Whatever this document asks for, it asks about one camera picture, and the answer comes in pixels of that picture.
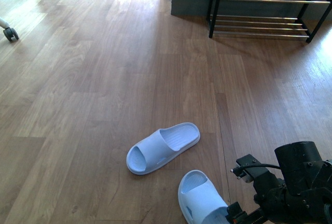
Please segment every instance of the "light blue slide sandal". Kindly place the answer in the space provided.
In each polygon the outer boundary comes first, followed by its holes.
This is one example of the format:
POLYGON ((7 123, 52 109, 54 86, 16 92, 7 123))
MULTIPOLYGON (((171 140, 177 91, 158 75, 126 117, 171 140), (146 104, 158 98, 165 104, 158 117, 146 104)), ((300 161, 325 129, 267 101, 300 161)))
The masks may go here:
POLYGON ((188 172, 178 188, 178 202, 189 224, 229 224, 227 204, 201 171, 188 172))
POLYGON ((151 173, 195 145, 200 136, 193 123, 158 129, 129 150, 127 167, 136 175, 151 173))

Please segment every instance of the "laminate floor plank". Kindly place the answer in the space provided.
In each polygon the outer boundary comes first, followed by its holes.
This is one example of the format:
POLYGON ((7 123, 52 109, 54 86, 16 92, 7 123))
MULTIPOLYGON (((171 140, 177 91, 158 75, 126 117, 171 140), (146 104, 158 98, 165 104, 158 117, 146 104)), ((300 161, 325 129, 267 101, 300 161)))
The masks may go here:
POLYGON ((0 223, 4 223, 45 138, 12 137, 0 152, 0 223))
POLYGON ((40 83, 44 83, 43 88, 22 119, 21 128, 16 132, 16 136, 45 137, 52 130, 61 107, 68 100, 71 85, 78 76, 90 46, 89 41, 68 42, 67 48, 60 53, 51 75, 48 75, 47 81, 40 80, 40 83))
POLYGON ((63 104, 5 224, 49 223, 93 100, 93 94, 76 93, 63 104))
POLYGON ((94 223, 114 143, 109 126, 88 121, 49 223, 94 223))

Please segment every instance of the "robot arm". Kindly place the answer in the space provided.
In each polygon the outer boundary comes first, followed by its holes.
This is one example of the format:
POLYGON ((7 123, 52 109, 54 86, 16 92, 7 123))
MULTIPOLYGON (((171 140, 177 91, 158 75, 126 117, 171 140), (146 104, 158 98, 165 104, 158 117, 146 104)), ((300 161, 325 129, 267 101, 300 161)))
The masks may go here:
POLYGON ((260 208, 251 214, 235 202, 227 209, 233 223, 332 224, 332 164, 322 161, 314 142, 297 142, 275 150, 279 166, 261 164, 252 155, 237 159, 231 170, 238 179, 254 182, 254 201, 260 208), (266 167, 281 169, 276 178, 266 167))

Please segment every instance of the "wooden floor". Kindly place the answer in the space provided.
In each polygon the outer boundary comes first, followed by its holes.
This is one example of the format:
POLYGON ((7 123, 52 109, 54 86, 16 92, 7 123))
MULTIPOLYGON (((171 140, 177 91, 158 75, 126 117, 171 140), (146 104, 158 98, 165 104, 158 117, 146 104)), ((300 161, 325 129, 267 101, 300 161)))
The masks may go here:
POLYGON ((169 0, 0 0, 21 39, 0 35, 0 223, 186 223, 178 184, 204 171, 247 212, 248 153, 315 141, 332 152, 332 24, 313 42, 208 38, 169 0), (129 149, 195 123, 201 140, 145 176, 129 149))

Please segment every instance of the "gray baseboard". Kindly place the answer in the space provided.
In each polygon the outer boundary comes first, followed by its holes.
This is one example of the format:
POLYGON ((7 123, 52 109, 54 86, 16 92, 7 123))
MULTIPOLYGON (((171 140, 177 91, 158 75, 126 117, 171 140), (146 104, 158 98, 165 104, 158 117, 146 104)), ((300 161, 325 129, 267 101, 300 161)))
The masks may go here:
MULTIPOLYGON (((209 0, 172 0, 172 15, 206 16, 209 0)), ((262 2, 220 2, 219 14, 258 17, 297 17, 301 4, 268 4, 262 2)), ((304 19, 319 20, 327 5, 309 5, 304 19)), ((332 20, 332 11, 327 17, 332 20)))

